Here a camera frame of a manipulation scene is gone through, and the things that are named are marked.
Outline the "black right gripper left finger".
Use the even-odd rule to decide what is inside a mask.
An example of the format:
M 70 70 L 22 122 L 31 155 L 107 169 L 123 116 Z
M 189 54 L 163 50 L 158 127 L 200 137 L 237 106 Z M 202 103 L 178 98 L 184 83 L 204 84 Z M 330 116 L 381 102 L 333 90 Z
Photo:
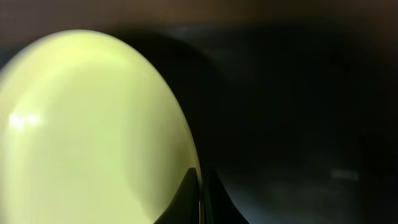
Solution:
M 189 168 L 172 201 L 155 224 L 199 224 L 200 191 L 197 172 Z

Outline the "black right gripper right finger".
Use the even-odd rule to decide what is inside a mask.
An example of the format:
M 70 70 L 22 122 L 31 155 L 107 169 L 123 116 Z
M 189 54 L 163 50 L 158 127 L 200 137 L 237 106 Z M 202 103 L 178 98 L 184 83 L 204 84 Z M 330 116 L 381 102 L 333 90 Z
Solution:
M 204 213 L 207 224 L 249 224 L 229 197 L 218 174 L 209 170 L 204 186 Z

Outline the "yellow plate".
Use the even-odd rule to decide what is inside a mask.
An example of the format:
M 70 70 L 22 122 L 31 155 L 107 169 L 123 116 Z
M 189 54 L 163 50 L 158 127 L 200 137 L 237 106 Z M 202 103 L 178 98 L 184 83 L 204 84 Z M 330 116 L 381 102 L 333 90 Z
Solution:
M 192 167 L 201 191 L 175 95 L 125 42 L 57 32 L 1 69 L 2 223 L 155 223 Z

